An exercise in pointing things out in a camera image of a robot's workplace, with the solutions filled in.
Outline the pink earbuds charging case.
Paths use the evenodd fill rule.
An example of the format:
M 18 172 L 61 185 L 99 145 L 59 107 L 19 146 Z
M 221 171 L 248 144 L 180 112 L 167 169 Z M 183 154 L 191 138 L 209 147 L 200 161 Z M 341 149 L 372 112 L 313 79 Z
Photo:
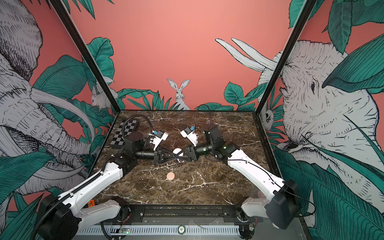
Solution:
M 168 181 L 173 181 L 175 179 L 175 177 L 176 177 L 176 175 L 173 172 L 167 173 L 167 176 L 166 176 Z

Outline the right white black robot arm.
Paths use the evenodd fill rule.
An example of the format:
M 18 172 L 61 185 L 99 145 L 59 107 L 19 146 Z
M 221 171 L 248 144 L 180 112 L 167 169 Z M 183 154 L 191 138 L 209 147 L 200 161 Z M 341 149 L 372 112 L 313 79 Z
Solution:
M 240 212 L 247 217 L 268 218 L 280 229 L 287 229 L 300 212 L 299 186 L 293 180 L 283 180 L 252 160 L 238 145 L 225 140 L 216 125 L 205 126 L 205 142 L 199 143 L 194 127 L 182 125 L 181 135 L 192 145 L 185 147 L 177 157 L 196 161 L 212 155 L 217 160 L 241 173 L 264 195 L 261 199 L 246 198 L 240 203 Z

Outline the black white checkerboard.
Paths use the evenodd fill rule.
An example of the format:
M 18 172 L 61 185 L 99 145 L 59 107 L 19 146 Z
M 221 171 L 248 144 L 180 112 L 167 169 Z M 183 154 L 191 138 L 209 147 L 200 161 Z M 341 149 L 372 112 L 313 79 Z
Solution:
M 119 149 L 125 144 L 123 135 L 125 135 L 127 138 L 131 133 L 136 132 L 140 125 L 140 121 L 138 119 L 131 119 L 128 121 L 125 126 L 125 130 L 123 131 L 124 123 L 125 121 L 122 121 L 119 127 L 117 128 L 116 132 L 113 134 L 110 147 L 114 149 Z

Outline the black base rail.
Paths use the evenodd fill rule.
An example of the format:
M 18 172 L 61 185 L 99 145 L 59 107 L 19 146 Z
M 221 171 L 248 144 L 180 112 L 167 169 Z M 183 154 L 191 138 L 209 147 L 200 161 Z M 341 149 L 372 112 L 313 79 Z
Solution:
M 255 219 L 270 219 L 279 228 L 287 228 L 294 218 L 298 216 L 299 208 L 290 211 L 270 209 L 268 215 L 264 206 L 257 206 L 251 213 L 246 213 L 240 205 L 130 205 L 130 213 L 122 218 L 117 217 L 108 222 L 125 224 L 142 223 L 144 218 L 221 218 L 225 223 L 244 224 Z

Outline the white round charging case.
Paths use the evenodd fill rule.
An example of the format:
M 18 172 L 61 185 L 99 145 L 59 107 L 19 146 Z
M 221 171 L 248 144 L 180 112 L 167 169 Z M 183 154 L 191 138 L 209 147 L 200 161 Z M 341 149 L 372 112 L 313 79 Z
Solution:
M 184 152 L 183 152 L 183 150 L 182 150 L 181 148 L 175 148 L 175 149 L 173 150 L 173 153 L 174 153 L 174 154 L 179 153 L 179 156 L 183 156 L 183 155 L 184 155 Z

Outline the orange clip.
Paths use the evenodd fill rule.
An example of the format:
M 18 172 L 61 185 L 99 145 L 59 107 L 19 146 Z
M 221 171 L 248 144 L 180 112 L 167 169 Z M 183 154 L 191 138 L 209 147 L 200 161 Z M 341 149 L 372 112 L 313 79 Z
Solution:
M 90 200 L 89 202 L 88 202 L 88 207 L 90 208 L 90 207 L 93 207 L 95 205 L 95 201 L 94 200 Z

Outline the white perforated vent strip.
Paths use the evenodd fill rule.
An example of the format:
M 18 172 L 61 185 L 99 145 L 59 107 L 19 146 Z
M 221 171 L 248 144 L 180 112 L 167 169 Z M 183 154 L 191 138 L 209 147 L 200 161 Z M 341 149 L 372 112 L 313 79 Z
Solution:
M 239 236 L 238 226 L 225 225 L 124 225 L 105 226 L 111 236 Z

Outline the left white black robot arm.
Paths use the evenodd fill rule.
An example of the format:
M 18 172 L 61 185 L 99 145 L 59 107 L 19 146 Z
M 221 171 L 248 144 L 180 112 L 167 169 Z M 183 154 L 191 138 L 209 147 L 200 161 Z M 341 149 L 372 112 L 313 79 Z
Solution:
M 30 239 L 40 236 L 44 240 L 71 240 L 83 228 L 115 218 L 121 207 L 127 208 L 127 202 L 114 198 L 105 207 L 94 206 L 82 212 L 82 208 L 93 197 L 135 168 L 139 159 L 163 163 L 181 157 L 181 152 L 174 153 L 159 147 L 163 138 L 159 138 L 157 132 L 153 132 L 151 136 L 154 137 L 154 149 L 146 149 L 141 133 L 133 133 L 125 139 L 125 144 L 118 153 L 107 159 L 97 173 L 57 197 L 45 197 L 41 201 Z

